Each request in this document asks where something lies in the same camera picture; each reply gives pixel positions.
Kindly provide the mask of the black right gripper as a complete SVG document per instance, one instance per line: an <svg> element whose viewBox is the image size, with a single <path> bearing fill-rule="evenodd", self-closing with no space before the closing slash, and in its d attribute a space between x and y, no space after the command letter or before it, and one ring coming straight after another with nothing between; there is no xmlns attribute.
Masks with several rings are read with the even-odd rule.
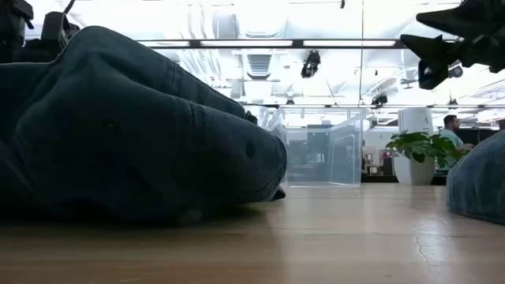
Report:
<svg viewBox="0 0 505 284"><path fill-rule="evenodd" d="M480 36L467 47L465 40L446 41L442 35L400 35L403 45L429 65L458 62L469 68L480 64L491 73L505 69L505 0L463 0L451 9L418 13L416 20L465 39Z"/></svg>

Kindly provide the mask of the grey blue baseball cap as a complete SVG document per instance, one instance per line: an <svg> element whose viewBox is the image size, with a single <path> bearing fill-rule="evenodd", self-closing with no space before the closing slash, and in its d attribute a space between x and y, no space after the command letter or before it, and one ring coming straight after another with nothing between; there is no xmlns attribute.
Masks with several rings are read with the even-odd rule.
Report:
<svg viewBox="0 0 505 284"><path fill-rule="evenodd" d="M449 211L505 225L505 130L479 143L449 171Z"/></svg>

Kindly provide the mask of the clear plastic bin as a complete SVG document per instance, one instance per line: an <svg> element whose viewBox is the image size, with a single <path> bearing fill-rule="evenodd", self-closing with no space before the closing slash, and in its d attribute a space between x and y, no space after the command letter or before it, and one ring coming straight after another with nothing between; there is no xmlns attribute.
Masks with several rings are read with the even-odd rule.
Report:
<svg viewBox="0 0 505 284"><path fill-rule="evenodd" d="M286 130L284 126L285 112L283 109L260 107L258 115L258 126L267 130L273 136L281 140L286 139Z"/></svg>
<svg viewBox="0 0 505 284"><path fill-rule="evenodd" d="M353 186L361 183L360 111L306 114L287 122L286 182L292 187Z"/></svg>

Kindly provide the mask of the medium blue baseball cap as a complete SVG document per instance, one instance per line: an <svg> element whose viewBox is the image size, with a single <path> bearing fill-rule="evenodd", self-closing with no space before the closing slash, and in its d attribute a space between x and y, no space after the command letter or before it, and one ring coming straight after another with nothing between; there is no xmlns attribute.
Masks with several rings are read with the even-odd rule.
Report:
<svg viewBox="0 0 505 284"><path fill-rule="evenodd" d="M202 135L256 131L254 116L169 58L108 28L79 31L27 86L22 110Z"/></svg>

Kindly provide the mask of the navy blue baseball cap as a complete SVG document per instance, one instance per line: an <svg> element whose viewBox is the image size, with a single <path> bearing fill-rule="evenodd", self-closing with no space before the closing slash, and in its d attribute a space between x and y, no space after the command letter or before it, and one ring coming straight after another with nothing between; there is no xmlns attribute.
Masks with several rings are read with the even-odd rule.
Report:
<svg viewBox="0 0 505 284"><path fill-rule="evenodd" d="M72 75L33 96L13 148L55 218L196 221L271 200L286 171L282 141L242 114L121 74Z"/></svg>

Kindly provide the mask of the white round column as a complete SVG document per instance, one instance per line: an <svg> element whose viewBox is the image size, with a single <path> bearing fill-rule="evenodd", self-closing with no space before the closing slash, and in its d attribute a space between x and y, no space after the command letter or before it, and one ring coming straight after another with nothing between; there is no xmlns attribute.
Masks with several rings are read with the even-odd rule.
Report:
<svg viewBox="0 0 505 284"><path fill-rule="evenodd" d="M425 132L433 134L432 110L428 108L407 108L398 112L398 131ZM404 155L393 158L395 176L400 184L410 184L410 160Z"/></svg>

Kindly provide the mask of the person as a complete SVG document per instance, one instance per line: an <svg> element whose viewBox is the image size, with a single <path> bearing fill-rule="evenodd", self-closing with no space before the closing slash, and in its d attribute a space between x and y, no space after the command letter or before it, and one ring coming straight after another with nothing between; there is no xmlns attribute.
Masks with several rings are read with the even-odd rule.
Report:
<svg viewBox="0 0 505 284"><path fill-rule="evenodd" d="M440 131L440 136L447 138L454 149L449 151L445 158L445 166L439 166L438 170L448 172L457 161L474 148L473 144L465 144L462 139L456 134L460 128L460 121L454 114L449 114L443 119L444 128Z"/></svg>

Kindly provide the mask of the green leafy plant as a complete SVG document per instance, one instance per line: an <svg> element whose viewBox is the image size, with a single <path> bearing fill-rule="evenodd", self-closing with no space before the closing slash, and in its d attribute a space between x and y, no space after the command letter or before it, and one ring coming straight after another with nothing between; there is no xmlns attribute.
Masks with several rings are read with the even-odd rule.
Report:
<svg viewBox="0 0 505 284"><path fill-rule="evenodd" d="M425 132L393 134L386 148L418 163L434 158L437 168L441 170L449 170L470 152L466 146L455 146L448 137Z"/></svg>

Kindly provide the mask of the white plant pot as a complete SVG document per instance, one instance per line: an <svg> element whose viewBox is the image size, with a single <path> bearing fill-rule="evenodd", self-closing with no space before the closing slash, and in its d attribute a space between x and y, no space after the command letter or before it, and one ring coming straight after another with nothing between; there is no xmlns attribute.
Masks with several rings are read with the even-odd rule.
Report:
<svg viewBox="0 0 505 284"><path fill-rule="evenodd" d="M430 185L436 171L436 164L433 157L426 157L424 162L410 160L410 184Z"/></svg>

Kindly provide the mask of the black overhead light bar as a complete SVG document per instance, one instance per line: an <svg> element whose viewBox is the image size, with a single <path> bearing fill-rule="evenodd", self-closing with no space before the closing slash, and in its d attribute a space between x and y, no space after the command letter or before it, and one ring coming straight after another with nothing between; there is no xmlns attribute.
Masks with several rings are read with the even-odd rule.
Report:
<svg viewBox="0 0 505 284"><path fill-rule="evenodd" d="M372 49L400 50L397 39L150 39L137 40L152 49Z"/></svg>

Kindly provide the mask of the black aluminium table frame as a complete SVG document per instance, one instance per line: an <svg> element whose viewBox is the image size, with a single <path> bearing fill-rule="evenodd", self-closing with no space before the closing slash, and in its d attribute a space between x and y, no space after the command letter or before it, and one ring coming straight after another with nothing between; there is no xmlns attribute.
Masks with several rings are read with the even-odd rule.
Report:
<svg viewBox="0 0 505 284"><path fill-rule="evenodd" d="M447 177L442 175L435 175L430 185L446 185ZM396 176L383 176L383 175L361 175L362 183L398 183Z"/></svg>

